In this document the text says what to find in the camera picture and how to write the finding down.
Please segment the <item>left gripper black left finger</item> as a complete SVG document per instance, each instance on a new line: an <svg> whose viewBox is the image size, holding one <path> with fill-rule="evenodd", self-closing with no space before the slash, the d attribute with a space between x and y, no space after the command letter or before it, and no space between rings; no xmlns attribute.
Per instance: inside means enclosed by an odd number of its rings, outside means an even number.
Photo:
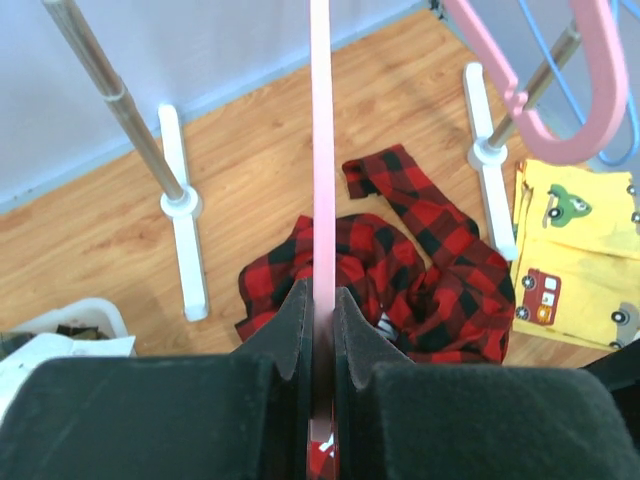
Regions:
<svg viewBox="0 0 640 480"><path fill-rule="evenodd" d="M312 319L299 281L229 354L39 365L1 425L2 477L305 478Z"/></svg>

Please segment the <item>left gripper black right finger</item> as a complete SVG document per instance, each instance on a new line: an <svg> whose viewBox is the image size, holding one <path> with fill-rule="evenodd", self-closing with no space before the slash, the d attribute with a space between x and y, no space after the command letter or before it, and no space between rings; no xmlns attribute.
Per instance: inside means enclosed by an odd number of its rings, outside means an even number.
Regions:
<svg viewBox="0 0 640 480"><path fill-rule="evenodd" d="M638 451L585 369L417 364L336 293L341 479L634 479Z"/></svg>

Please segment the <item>pink plastic hanger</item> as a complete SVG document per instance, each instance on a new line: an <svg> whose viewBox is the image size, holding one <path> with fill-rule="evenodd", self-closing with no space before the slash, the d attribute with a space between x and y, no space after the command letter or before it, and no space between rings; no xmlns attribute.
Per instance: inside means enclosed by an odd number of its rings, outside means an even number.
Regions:
<svg viewBox="0 0 640 480"><path fill-rule="evenodd" d="M329 439L333 401L336 199L330 3L309 2L313 158L313 406L310 437Z"/></svg>
<svg viewBox="0 0 640 480"><path fill-rule="evenodd" d="M572 20L569 32L579 39L589 73L590 110L579 109L560 63L552 59L529 4L519 3L523 16L536 39L546 65L573 109L581 128L571 137L560 139L550 133L540 116L526 103L533 95L518 88L519 79L481 17L468 1L446 1L445 9L479 57L502 96L507 113L521 132L528 148L553 164L576 164L598 155L615 136L631 109L628 73L619 36L616 12L611 1L570 1Z"/></svg>

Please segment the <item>red black plaid shirt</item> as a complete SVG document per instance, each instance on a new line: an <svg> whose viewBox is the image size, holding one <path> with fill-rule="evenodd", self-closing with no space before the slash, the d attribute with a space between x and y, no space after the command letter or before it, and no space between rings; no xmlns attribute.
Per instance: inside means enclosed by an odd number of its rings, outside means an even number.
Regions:
<svg viewBox="0 0 640 480"><path fill-rule="evenodd" d="M515 308L507 262L400 145L342 167L353 199L383 197L400 219L336 224L336 283L419 363L501 363Z"/></svg>

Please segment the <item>white shirt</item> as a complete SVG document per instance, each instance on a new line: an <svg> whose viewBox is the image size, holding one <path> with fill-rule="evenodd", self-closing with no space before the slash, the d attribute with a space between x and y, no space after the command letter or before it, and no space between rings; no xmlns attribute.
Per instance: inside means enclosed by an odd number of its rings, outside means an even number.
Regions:
<svg viewBox="0 0 640 480"><path fill-rule="evenodd" d="M19 389L47 361L73 357L131 357L135 336L110 340L73 340L54 333L40 333L1 361L1 420Z"/></svg>

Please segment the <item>yellow plaid flannel shirt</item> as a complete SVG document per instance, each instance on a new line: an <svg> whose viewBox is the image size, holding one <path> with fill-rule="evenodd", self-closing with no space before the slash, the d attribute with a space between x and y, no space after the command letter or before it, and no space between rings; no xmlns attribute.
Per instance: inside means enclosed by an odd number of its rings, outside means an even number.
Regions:
<svg viewBox="0 0 640 480"><path fill-rule="evenodd" d="M109 340L110 337L98 327L72 327L69 325L58 325L55 334L60 334L75 340ZM1 333L1 355L0 359L5 360L15 351L29 343L37 336L34 332L2 332Z"/></svg>

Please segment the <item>blue wire hanger with plaid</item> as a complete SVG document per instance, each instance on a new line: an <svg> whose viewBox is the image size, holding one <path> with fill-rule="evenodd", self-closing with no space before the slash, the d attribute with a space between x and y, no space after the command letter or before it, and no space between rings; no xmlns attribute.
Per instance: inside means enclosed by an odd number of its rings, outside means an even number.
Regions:
<svg viewBox="0 0 640 480"><path fill-rule="evenodd" d="M518 4L543 56L542 63L531 77L531 83L527 87L529 91L529 105L537 106L549 86L553 82L556 82L576 121L582 125L585 122L584 113L571 92L567 80L562 74L562 69L582 43L582 36L577 29L576 21L572 19L562 30L553 45L549 47L544 40L541 29L534 18L528 2L519 1Z"/></svg>

